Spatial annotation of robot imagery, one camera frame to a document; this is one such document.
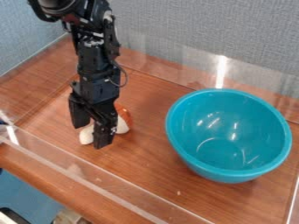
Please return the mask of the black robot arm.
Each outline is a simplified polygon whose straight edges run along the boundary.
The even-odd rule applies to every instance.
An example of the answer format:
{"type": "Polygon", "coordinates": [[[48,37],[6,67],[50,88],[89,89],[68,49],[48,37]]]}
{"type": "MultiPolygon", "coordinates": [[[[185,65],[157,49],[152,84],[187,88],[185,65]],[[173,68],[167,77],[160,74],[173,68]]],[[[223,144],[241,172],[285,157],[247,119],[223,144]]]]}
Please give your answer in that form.
{"type": "Polygon", "coordinates": [[[26,0],[36,17],[61,22],[72,36],[79,57],[79,80],[69,86],[69,116],[75,128],[93,125],[91,141],[100,149],[112,144],[117,132],[120,74],[119,47],[108,0],[26,0]]]}

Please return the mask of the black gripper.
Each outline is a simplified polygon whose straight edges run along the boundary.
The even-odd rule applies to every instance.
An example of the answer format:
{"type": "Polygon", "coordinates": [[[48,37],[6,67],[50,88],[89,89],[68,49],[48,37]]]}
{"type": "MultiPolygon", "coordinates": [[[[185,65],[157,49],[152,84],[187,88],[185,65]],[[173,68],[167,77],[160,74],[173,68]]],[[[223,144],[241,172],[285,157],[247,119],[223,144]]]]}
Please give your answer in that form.
{"type": "Polygon", "coordinates": [[[73,127],[81,128],[95,120],[93,147],[101,149],[112,144],[117,131],[115,100],[119,97],[120,75],[97,80],[80,78],[71,83],[69,116],[73,127]]]}

